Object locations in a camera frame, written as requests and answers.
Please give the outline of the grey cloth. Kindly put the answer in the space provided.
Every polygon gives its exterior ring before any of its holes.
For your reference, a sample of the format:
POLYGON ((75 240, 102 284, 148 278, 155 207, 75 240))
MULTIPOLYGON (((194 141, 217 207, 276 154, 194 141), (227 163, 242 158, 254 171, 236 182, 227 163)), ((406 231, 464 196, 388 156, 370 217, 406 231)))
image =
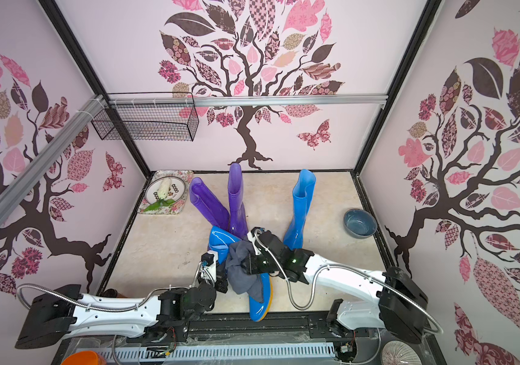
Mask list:
POLYGON ((263 302, 263 284, 259 275, 248 274, 243 266, 249 254, 254 253, 252 243, 240 240, 229 246, 225 269, 229 285, 236 294, 248 294, 254 301, 263 302))

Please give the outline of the purple boot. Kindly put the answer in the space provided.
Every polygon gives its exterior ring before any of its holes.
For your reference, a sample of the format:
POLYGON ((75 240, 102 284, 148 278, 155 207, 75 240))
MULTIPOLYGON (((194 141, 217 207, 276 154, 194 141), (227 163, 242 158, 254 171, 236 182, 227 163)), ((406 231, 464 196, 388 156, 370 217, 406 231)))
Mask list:
POLYGON ((189 187, 189 199, 212 226, 228 230, 230 220, 228 210, 200 177, 192 180, 189 187))
POLYGON ((239 164, 230 166, 227 193, 230 211, 230 233, 240 239, 246 239, 249 230, 243 203, 243 173, 239 164))

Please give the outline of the blue boot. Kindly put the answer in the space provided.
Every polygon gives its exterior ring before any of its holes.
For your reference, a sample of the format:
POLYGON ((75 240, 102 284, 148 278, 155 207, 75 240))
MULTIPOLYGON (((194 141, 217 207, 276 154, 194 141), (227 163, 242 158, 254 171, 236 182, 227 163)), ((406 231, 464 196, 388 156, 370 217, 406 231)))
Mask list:
POLYGON ((211 275, 216 290, 227 293, 229 286, 236 294, 247 294, 249 316, 254 322, 264 319, 272 300, 270 276, 249 274, 248 259, 255 259, 255 250, 248 240, 218 228, 211 228, 208 252, 214 257, 215 273, 211 275))
POLYGON ((313 200, 316 176, 309 170, 301 170, 292 190, 293 217, 284 234, 284 245, 290 249, 303 247, 303 230, 313 200))

